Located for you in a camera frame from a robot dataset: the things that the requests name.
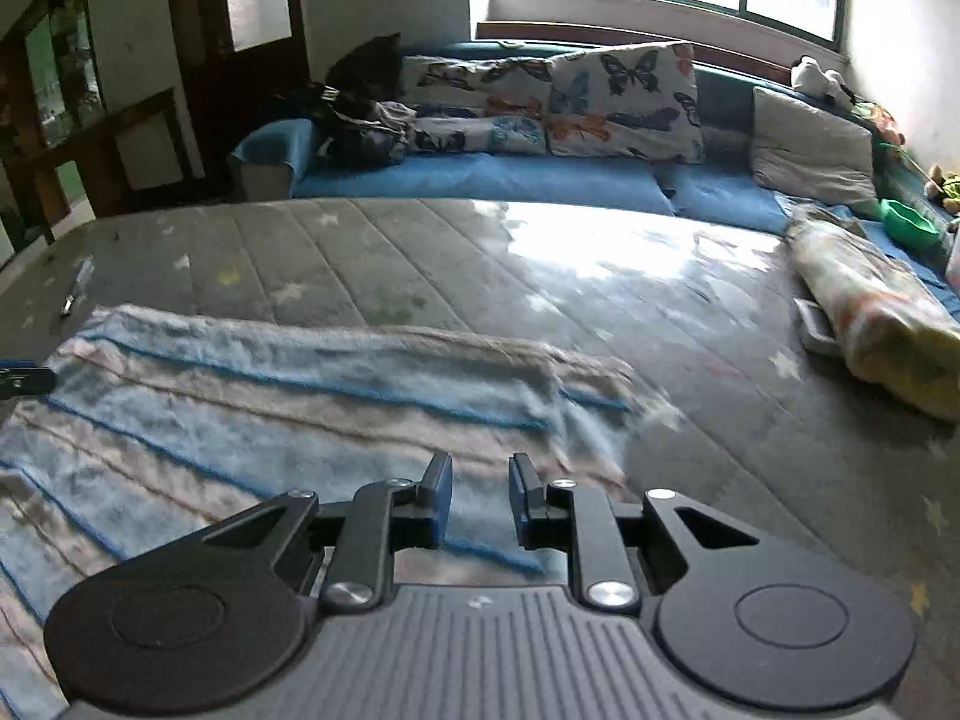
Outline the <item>pen on table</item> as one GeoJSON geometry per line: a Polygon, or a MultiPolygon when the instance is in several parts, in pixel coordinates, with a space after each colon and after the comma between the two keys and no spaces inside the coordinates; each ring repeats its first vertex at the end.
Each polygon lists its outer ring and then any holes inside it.
{"type": "Polygon", "coordinates": [[[75,307],[78,299],[80,299],[83,294],[85,294],[86,288],[88,288],[89,280],[93,277],[94,268],[94,257],[89,255],[85,257],[78,266],[76,267],[75,278],[71,282],[70,289],[68,290],[67,295],[64,299],[64,304],[62,304],[62,309],[60,309],[60,317],[66,319],[71,316],[73,312],[73,307],[75,307]]]}

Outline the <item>white plush toy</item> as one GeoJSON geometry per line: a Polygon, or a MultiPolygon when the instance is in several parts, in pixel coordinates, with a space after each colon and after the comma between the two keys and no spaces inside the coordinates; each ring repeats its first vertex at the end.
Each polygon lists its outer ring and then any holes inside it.
{"type": "Polygon", "coordinates": [[[809,55],[797,59],[791,67],[791,88],[796,93],[835,109],[851,110],[856,104],[856,95],[846,85],[841,73],[823,70],[817,60],[809,55]]]}

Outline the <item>dark wooden cabinet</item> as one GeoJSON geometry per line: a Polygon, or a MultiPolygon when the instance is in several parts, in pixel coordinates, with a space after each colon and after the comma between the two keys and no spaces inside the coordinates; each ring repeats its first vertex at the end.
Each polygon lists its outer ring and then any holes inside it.
{"type": "Polygon", "coordinates": [[[2,0],[2,229],[14,249],[71,207],[184,198],[199,153],[169,0],[2,0]]]}

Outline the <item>large butterfly print pillow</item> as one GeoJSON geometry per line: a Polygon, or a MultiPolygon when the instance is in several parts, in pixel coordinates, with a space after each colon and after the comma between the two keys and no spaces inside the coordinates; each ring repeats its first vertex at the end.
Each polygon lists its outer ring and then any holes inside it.
{"type": "Polygon", "coordinates": [[[568,158],[704,160],[692,44],[581,50],[548,62],[548,148],[568,158]]]}

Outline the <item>dark wooden door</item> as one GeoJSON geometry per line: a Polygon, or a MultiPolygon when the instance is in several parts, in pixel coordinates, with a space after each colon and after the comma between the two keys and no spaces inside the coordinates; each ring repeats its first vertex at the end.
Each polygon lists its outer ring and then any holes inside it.
{"type": "Polygon", "coordinates": [[[301,0],[169,0],[169,11],[206,188],[234,199],[233,149],[309,82],[301,0]]]}

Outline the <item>grey quilted table cover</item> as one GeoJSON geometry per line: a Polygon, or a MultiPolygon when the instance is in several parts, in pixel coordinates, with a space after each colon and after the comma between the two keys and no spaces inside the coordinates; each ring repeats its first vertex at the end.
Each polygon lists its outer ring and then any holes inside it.
{"type": "Polygon", "coordinates": [[[958,712],[958,431],[812,356],[768,234],[469,200],[184,208],[80,227],[2,277],[2,353],[49,358],[99,309],[295,328],[429,328],[630,367],[633,497],[667,488],[838,557],[910,606],[896,705],[958,712]],[[93,277],[60,317],[76,267],[93,277]]]}

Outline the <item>black bag on sofa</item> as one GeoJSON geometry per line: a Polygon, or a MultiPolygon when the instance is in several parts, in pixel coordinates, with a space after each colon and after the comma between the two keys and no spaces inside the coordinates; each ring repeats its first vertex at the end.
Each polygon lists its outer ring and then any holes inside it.
{"type": "Polygon", "coordinates": [[[327,86],[373,101],[397,98],[404,54],[400,34],[376,36],[350,50],[327,71],[327,86]]]}

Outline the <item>white object under blanket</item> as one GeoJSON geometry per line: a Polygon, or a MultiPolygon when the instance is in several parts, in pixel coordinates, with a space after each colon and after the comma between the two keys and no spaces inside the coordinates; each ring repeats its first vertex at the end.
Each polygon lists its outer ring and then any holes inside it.
{"type": "Polygon", "coordinates": [[[843,351],[822,307],[810,299],[794,299],[800,344],[812,355],[841,358],[843,351]]]}

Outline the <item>long butterfly print pillow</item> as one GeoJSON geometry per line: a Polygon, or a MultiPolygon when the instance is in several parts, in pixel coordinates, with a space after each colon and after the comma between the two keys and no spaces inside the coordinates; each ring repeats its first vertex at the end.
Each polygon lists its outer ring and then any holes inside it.
{"type": "Polygon", "coordinates": [[[405,57],[398,99],[421,117],[527,115],[540,119],[551,91],[544,59],[405,57]]]}

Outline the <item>folded floral blanket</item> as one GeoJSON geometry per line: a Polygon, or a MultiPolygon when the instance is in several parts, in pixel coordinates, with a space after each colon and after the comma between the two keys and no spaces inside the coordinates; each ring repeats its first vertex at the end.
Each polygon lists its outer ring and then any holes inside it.
{"type": "Polygon", "coordinates": [[[791,211],[797,273],[827,314],[851,374],[944,421],[958,419],[958,322],[856,220],[811,203],[791,211]]]}

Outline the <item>colourful plush toys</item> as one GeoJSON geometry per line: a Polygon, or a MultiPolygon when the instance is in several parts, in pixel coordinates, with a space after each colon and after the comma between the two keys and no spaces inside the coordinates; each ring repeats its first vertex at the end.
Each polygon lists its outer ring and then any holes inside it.
{"type": "Polygon", "coordinates": [[[924,184],[924,197],[949,215],[957,216],[960,213],[960,176],[933,164],[924,184]]]}

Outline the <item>crumpled clothes pile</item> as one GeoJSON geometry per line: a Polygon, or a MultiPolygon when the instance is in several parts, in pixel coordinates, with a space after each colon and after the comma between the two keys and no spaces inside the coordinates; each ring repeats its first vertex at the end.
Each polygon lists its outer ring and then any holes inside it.
{"type": "Polygon", "coordinates": [[[395,101],[371,101],[323,86],[319,154],[337,169],[381,169],[402,163],[409,151],[415,110],[395,101]]]}

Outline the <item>blue striped fuzzy sweater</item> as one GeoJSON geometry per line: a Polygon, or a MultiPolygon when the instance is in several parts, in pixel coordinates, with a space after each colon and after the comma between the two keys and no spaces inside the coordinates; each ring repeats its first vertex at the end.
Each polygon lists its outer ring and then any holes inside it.
{"type": "Polygon", "coordinates": [[[413,582],[562,577],[516,541],[508,460],[626,489],[643,407],[630,367],[535,341],[429,328],[295,328],[99,309],[49,358],[57,383],[2,422],[2,712],[64,698],[43,645],[83,578],[270,497],[325,502],[454,460],[438,551],[413,582]]]}

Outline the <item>grey plain pillow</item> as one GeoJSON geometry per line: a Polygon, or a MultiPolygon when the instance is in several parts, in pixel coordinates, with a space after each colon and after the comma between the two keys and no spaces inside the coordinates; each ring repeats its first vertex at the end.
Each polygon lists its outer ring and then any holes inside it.
{"type": "Polygon", "coordinates": [[[874,206],[872,135],[771,89],[754,89],[750,167],[757,184],[828,205],[874,206]]]}

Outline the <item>blue sofa bench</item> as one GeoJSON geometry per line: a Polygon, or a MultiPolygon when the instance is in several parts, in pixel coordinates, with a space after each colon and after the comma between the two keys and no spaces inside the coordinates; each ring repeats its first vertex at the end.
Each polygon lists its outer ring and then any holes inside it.
{"type": "Polygon", "coordinates": [[[564,203],[781,234],[788,200],[748,176],[743,141],[752,125],[752,89],[765,80],[713,64],[698,64],[697,73],[698,112],[708,142],[699,166],[462,151],[407,156],[393,166],[331,167],[322,158],[322,132],[308,119],[257,128],[236,146],[231,166],[249,202],[391,197],[564,203]]]}

